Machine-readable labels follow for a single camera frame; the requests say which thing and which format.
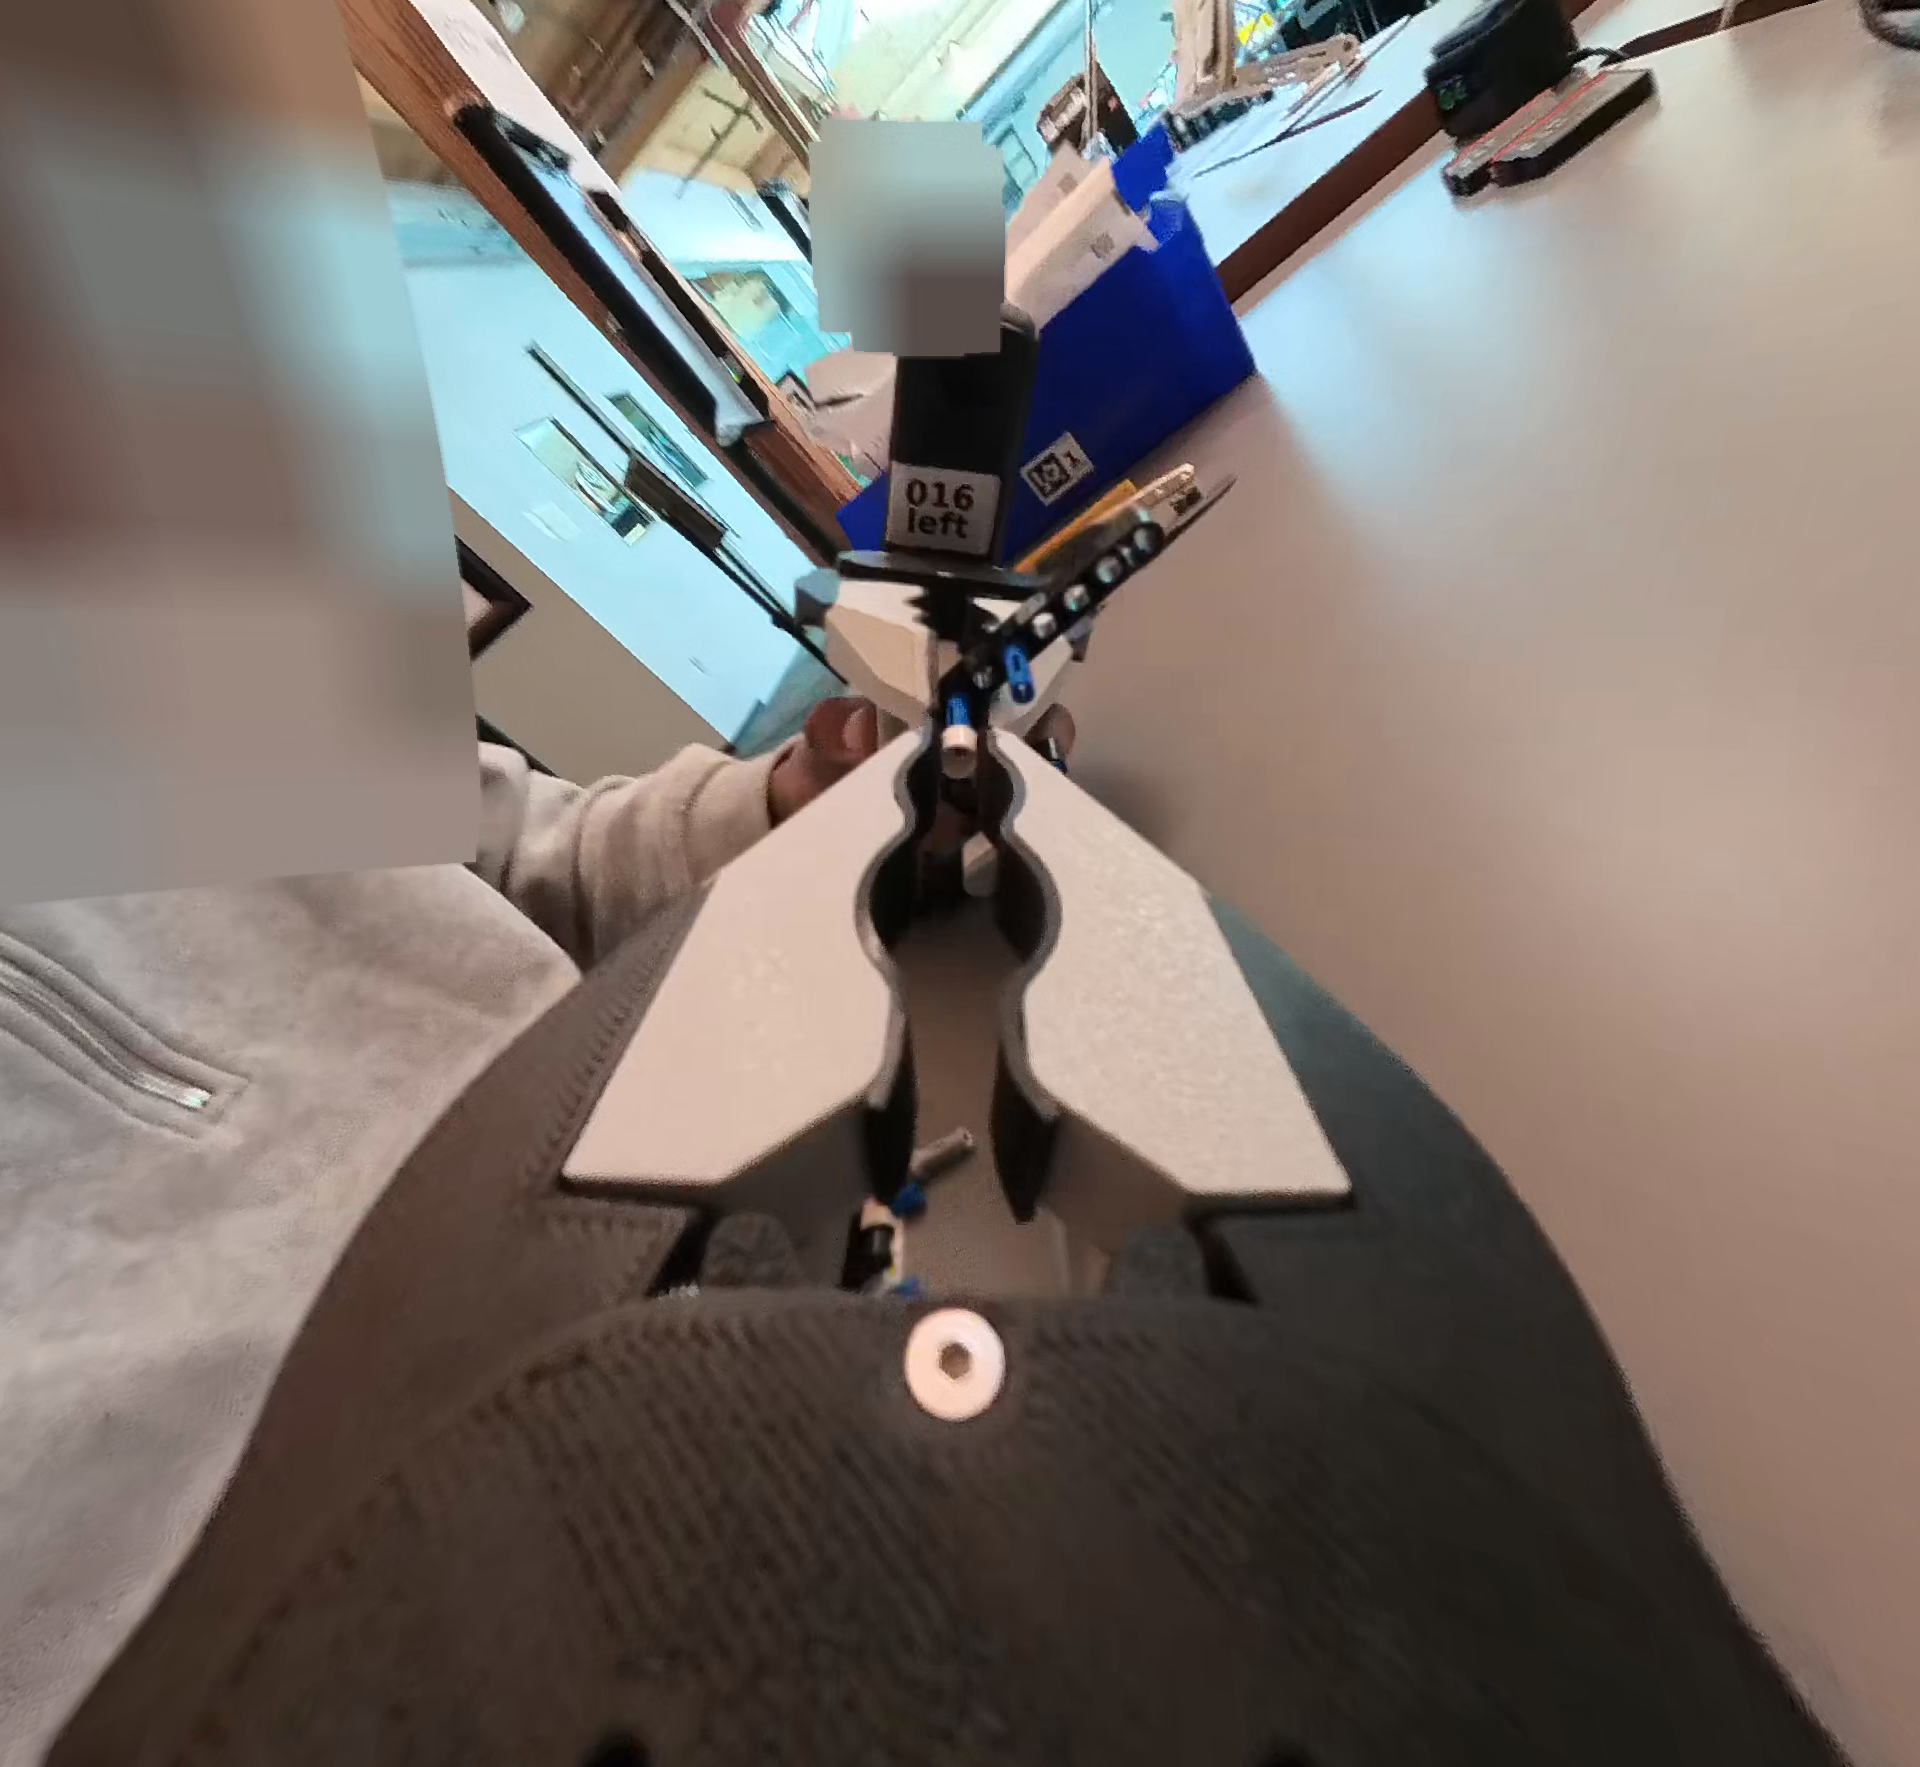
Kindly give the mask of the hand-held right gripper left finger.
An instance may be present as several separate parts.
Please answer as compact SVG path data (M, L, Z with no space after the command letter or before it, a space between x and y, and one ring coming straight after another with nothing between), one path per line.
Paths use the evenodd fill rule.
M702 892L564 1156L568 1203L764 1215L804 1274L847 1278L916 1140L896 943L920 767L918 733L888 741Z

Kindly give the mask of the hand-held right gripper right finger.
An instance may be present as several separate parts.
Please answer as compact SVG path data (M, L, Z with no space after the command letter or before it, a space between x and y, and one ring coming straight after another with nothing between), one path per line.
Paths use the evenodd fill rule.
M1010 733L981 753L996 855L990 1144L1044 1287L1095 1291L1138 1236L1348 1205L1209 894Z

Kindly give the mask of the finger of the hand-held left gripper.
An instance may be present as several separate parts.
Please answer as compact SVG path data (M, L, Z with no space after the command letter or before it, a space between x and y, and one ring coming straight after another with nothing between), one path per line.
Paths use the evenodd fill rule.
M941 723L941 639L922 594L837 594L827 609L827 660L900 729Z
M1004 672L1002 647L1004 641L992 641L996 690L987 702L987 731L1028 745L1071 745L1077 729L1063 694L1081 666L1081 641L1063 635L1026 651L1028 698L1018 698L1014 678Z

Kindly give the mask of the long black lego beam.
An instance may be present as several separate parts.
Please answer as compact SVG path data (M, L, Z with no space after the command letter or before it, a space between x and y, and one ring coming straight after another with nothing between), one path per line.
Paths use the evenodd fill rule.
M1057 572L1016 609L985 627L941 678L935 721L945 739L957 729L981 731L996 698L1036 700L1036 662L1091 621L1118 586L1136 578L1165 552L1169 531L1144 509L1114 515L1065 554Z

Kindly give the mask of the person's left forearm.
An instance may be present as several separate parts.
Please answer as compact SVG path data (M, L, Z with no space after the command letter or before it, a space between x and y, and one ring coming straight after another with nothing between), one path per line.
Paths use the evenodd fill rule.
M485 741L472 869L588 969L774 829L796 745L755 759L692 745L658 772L576 784Z

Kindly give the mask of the partly built lego model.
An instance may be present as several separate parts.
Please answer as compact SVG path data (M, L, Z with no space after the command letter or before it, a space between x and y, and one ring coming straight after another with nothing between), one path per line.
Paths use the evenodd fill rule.
M969 1128L951 1130L914 1150L906 1179L884 1197L869 1197L853 1213L839 1285L859 1297L918 1299L922 1274L912 1268L910 1232L924 1219L928 1191L979 1150Z

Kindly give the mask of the person's left hand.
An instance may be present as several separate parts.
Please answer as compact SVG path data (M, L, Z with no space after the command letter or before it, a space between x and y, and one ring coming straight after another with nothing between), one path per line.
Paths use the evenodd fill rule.
M766 772L770 824L780 827L827 794L878 751L880 739L880 713L869 698L818 700Z

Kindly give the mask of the large blue storage bin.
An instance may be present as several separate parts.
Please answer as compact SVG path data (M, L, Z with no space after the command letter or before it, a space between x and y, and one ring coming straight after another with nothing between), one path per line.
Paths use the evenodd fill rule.
M1154 128L1165 134L1159 147L1173 163L1161 122L1134 147ZM1002 562L1014 566L1049 531L1132 476L1140 460L1252 371L1252 350L1189 214L1187 230L1171 244L1128 254L1038 330ZM896 375L882 409L890 440L880 478L837 515L851 550L882 542L894 397Z

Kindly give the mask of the white paper packets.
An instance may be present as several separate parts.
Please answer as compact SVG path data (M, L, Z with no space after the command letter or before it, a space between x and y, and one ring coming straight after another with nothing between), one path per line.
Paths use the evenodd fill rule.
M1187 204L1169 187L1161 130L1116 159L1061 155L1006 232L1004 297L1036 330L1132 252L1152 254L1187 230Z

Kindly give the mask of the black charger case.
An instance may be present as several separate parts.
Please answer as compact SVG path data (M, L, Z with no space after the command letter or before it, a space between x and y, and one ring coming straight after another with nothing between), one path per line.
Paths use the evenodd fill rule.
M1474 140L1558 88L1576 57L1562 0L1486 0L1429 51L1435 122L1452 140Z

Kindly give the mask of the wall-mounted screen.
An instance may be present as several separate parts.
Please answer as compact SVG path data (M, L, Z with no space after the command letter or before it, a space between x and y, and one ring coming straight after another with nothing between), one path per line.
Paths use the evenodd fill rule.
M668 291L670 267L643 248L615 195L590 189L572 155L525 122L466 104L452 124L554 246L611 322L611 334L692 423L723 446L770 425L764 393L745 385L717 328Z

